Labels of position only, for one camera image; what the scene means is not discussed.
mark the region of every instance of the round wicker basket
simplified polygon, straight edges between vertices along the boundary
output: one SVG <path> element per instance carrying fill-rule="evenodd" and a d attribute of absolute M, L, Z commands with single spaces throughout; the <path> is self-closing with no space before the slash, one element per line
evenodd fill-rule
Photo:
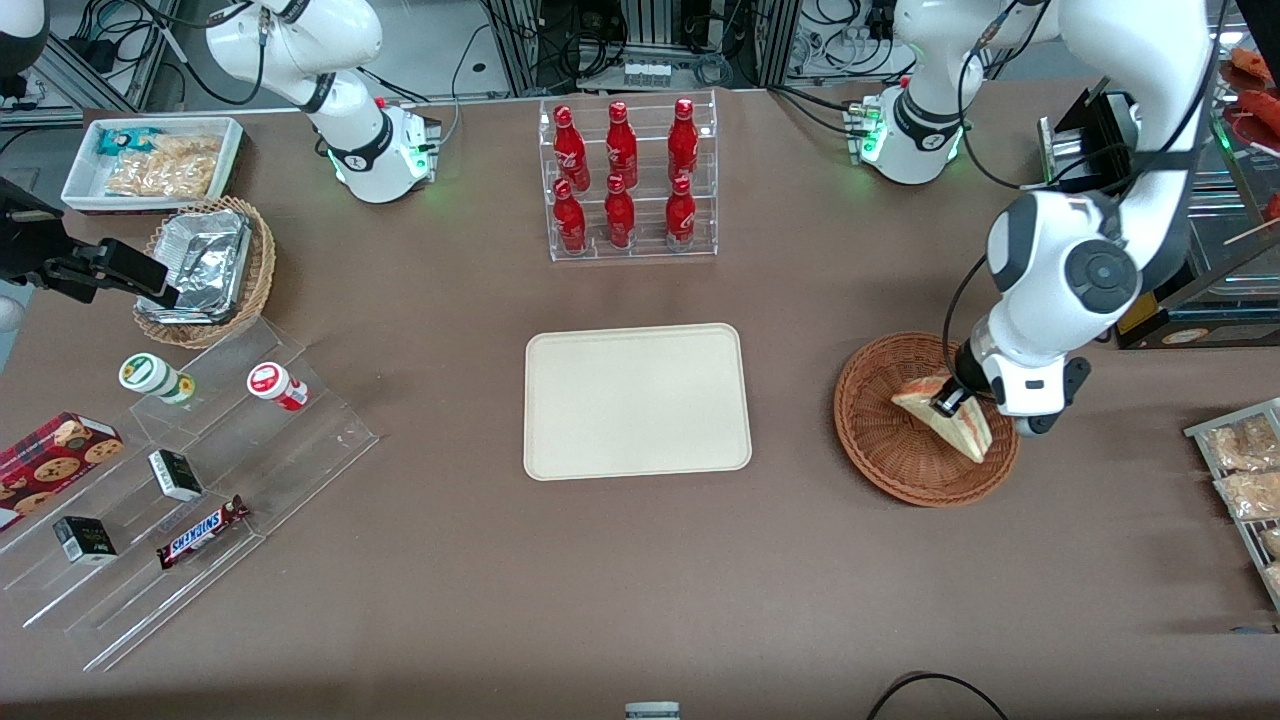
<path fill-rule="evenodd" d="M 275 272 L 275 240 L 271 237 L 271 228 L 266 227 L 262 215 L 252 205 L 236 197 L 219 197 L 183 208 L 178 213 L 212 213 L 215 210 L 236 210 L 243 213 L 253 223 L 253 236 L 250 240 L 248 258 L 244 260 L 244 279 L 241 284 L 239 306 L 236 315 L 221 325 L 161 325 L 147 320 L 134 310 L 133 322 L 151 340 L 178 345 L 188 350 L 204 350 L 230 333 L 241 323 L 260 315 L 262 306 L 266 305 L 266 297 L 271 292 L 271 274 Z M 159 238 L 160 228 L 156 228 L 147 242 L 148 255 L 155 252 Z"/>
<path fill-rule="evenodd" d="M 951 352 L 956 345 L 951 343 Z M 924 423 L 893 405 L 902 383 L 942 364 L 942 341 L 928 333 L 896 333 L 863 346 L 836 383 L 836 432 L 854 465 L 884 492 L 913 505 L 968 505 L 996 489 L 1014 469 L 1014 423 L 982 402 L 992 443 L 975 464 Z"/>

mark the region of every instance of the clear acrylic bottle rack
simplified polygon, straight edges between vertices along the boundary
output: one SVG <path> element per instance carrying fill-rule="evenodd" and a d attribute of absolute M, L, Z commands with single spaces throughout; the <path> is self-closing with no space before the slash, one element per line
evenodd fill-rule
<path fill-rule="evenodd" d="M 0 534 L 0 583 L 24 626 L 64 630 L 86 671 L 110 669 L 372 447 L 379 438 L 302 350 L 262 319 L 223 338 L 183 368 L 195 396 L 140 400 L 113 423 L 124 451 Z M 301 410 L 248 395 L 250 369 L 266 360 L 307 384 Z M 205 491 L 198 501 L 160 492 L 147 461 L 160 447 L 187 456 Z M 156 550 L 236 495 L 250 515 L 163 570 Z M 52 530 L 64 515 L 101 520 L 119 557 L 69 562 Z"/>
<path fill-rule="evenodd" d="M 690 178 L 690 192 L 698 204 L 694 215 L 694 240 L 689 250 L 676 252 L 667 247 L 667 199 L 671 197 L 671 178 L 667 176 L 667 133 L 675 120 L 676 100 L 694 101 L 694 124 L 698 127 L 698 172 Z M 636 238 L 628 250 L 618 250 L 608 240 L 604 218 L 605 178 L 609 160 L 604 137 L 609 132 L 609 102 L 622 100 L 636 132 L 640 182 L 631 188 L 636 206 Z M 556 165 L 556 123 L 552 110 L 568 105 L 573 110 L 573 124 L 586 142 L 586 167 L 591 172 L 591 186 L 577 195 L 586 214 L 586 252 L 570 255 L 556 232 L 552 206 L 556 197 L 552 183 L 559 177 Z M 543 202 L 547 206 L 547 237 L 552 260 L 625 260 L 636 258 L 684 258 L 716 255 L 719 249 L 717 224 L 717 120 L 713 92 L 663 92 L 613 95 L 608 97 L 576 96 L 554 97 L 541 101 L 538 122 L 538 150 L 543 164 Z"/>

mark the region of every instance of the brown tablecloth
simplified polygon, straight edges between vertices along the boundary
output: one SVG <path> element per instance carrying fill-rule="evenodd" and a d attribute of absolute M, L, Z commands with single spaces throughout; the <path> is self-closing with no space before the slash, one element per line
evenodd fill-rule
<path fill-rule="evenodd" d="M 986 88 L 984 161 L 1030 178 L 1036 118 L 1079 90 Z M 859 717 L 918 669 L 1016 717 L 1275 717 L 1280 638 L 1226 633 L 1274 615 L 1180 434 L 1276 395 L 1275 352 L 1087 348 L 1076 406 L 1002 488 L 904 506 L 841 451 L 835 378 L 870 338 L 938 328 L 1015 193 L 964 158 L 895 186 L 773 96 L 718 100 L 721 255 L 614 268 L 547 258 L 536 102 L 466 106 L 439 182 L 385 206 L 334 181 L 305 117 L 241 115 L 236 193 L 279 246 L 266 315 L 388 437 L 106 674 L 0 612 L 0 702 L 38 701 L 5 717 L 618 717 L 639 700 Z M 155 223 L 68 218 L 134 241 Z M 993 297 L 979 278 L 957 328 Z M 129 352 L 189 357 L 147 342 L 129 304 L 38 293 L 0 375 L 0 443 L 59 410 L 124 411 Z M 530 337 L 700 322 L 742 337 L 746 469 L 525 475 Z M 902 694 L 895 717 L 984 716 L 963 691 Z"/>

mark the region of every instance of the coca-cola bottle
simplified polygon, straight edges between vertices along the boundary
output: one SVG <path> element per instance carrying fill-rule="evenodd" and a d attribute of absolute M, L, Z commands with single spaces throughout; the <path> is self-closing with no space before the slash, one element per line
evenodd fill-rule
<path fill-rule="evenodd" d="M 667 174 L 672 182 L 681 174 L 692 177 L 698 169 L 698 128 L 694 126 L 694 101 L 676 100 L 676 122 L 667 136 Z"/>
<path fill-rule="evenodd" d="M 689 176 L 676 177 L 667 199 L 667 247 L 676 252 L 689 250 L 694 242 L 694 213 L 698 206 L 689 195 Z"/>
<path fill-rule="evenodd" d="M 561 236 L 561 246 L 570 255 L 586 252 L 586 215 L 582 205 L 573 197 L 573 187 L 564 178 L 556 178 L 552 184 L 556 204 L 552 215 L 556 217 L 556 232 Z"/>
<path fill-rule="evenodd" d="M 622 176 L 627 188 L 640 182 L 640 159 L 636 152 L 636 131 L 627 122 L 627 104 L 609 102 L 609 135 L 604 138 L 609 151 L 609 172 Z"/>
<path fill-rule="evenodd" d="M 604 199 L 604 215 L 609 220 L 609 242 L 618 250 L 626 250 L 635 242 L 636 205 L 627 193 L 626 181 L 621 173 L 609 176 L 609 196 Z"/>
<path fill-rule="evenodd" d="M 567 105 L 559 105 L 552 113 L 556 118 L 556 164 L 561 176 L 573 183 L 576 192 L 586 192 L 591 187 L 591 173 L 586 169 L 586 143 L 582 133 L 573 127 L 573 111 Z"/>

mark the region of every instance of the power adapter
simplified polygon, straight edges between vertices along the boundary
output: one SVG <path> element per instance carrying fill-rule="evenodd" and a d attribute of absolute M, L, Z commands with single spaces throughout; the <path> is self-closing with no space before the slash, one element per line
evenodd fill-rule
<path fill-rule="evenodd" d="M 109 73 L 115 67 L 115 41 L 113 40 L 72 37 L 67 40 L 67 46 L 100 73 Z"/>

